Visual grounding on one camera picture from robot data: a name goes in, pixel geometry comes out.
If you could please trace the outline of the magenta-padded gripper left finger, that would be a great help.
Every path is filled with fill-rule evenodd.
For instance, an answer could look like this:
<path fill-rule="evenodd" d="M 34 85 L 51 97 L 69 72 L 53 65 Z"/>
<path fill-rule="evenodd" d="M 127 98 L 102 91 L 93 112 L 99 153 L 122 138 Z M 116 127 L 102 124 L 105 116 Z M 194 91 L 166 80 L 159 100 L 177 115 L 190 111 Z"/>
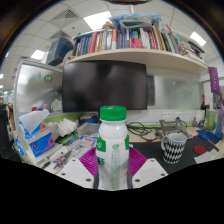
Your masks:
<path fill-rule="evenodd" d="M 96 149 L 92 148 L 81 156 L 71 158 L 58 176 L 78 186 L 96 189 L 98 187 Z"/>

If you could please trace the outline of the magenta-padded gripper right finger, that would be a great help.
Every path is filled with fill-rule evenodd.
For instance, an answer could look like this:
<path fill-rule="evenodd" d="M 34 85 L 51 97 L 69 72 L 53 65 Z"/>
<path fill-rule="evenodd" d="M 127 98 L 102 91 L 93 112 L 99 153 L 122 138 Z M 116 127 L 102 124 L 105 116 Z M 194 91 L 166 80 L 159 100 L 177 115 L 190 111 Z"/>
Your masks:
<path fill-rule="evenodd" d="M 128 188 L 146 186 L 166 177 L 168 173 L 155 158 L 147 159 L 139 151 L 129 148 Z"/>

